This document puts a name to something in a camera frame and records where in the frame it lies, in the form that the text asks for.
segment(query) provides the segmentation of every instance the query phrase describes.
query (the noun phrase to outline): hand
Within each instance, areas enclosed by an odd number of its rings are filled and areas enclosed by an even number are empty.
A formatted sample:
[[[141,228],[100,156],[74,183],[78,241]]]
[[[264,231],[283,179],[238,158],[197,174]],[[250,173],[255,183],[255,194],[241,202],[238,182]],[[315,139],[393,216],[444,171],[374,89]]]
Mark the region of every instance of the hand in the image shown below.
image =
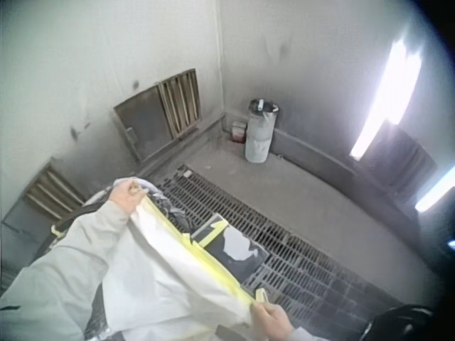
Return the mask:
[[[253,320],[272,340],[285,341],[294,331],[283,308],[277,304],[253,303],[251,311]]]
[[[142,190],[134,179],[128,179],[112,190],[109,200],[115,202],[125,213],[131,215],[145,194],[147,191]]]

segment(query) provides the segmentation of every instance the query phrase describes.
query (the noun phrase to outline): sleeve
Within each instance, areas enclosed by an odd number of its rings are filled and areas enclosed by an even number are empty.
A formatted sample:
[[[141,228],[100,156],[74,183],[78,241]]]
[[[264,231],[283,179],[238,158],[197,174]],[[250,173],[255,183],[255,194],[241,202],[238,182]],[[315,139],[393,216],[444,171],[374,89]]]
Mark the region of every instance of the sleeve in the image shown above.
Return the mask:
[[[295,329],[286,341],[327,341],[320,337],[315,337],[303,328]]]
[[[107,257],[128,219],[107,201],[77,218],[64,240],[24,268],[0,299],[2,339],[83,340]]]

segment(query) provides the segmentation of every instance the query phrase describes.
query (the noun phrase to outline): wall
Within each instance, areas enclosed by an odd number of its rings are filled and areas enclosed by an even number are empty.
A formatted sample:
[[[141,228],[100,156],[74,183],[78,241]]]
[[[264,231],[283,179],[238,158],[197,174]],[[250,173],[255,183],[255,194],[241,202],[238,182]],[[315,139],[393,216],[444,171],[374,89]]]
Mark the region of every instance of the wall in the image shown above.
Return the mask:
[[[422,49],[422,69],[400,126],[438,164],[455,161],[453,67],[405,1],[221,1],[227,113],[250,99],[282,107],[277,128],[346,164],[368,115],[393,40]]]
[[[134,170],[112,108],[159,80],[195,67],[203,117],[219,114],[216,6],[2,1],[2,216],[51,156],[85,193]]]

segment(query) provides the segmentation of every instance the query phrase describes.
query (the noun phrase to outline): trash can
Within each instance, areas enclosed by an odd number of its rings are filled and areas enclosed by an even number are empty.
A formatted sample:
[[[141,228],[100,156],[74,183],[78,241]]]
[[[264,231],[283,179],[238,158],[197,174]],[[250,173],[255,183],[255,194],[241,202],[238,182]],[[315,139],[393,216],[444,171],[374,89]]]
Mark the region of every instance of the trash can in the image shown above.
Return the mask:
[[[262,163],[267,160],[279,107],[265,99],[254,99],[249,109],[245,158],[252,163]]]

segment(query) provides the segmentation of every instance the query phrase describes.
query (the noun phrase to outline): light fixture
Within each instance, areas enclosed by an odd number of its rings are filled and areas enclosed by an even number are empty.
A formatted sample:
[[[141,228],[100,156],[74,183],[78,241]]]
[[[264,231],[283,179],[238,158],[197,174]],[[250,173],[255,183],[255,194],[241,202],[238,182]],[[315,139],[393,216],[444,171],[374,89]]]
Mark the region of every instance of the light fixture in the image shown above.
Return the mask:
[[[455,167],[453,167],[446,175],[433,186],[429,192],[415,205],[415,209],[419,212],[425,212],[431,206],[436,204],[444,194],[450,191],[455,186]]]
[[[357,161],[362,158],[384,120],[399,124],[410,102],[421,65],[420,56],[417,53],[408,55],[402,40],[393,43],[365,126],[350,151],[352,158]]]
[[[455,251],[455,239],[448,241],[447,245],[449,245],[449,247]]]

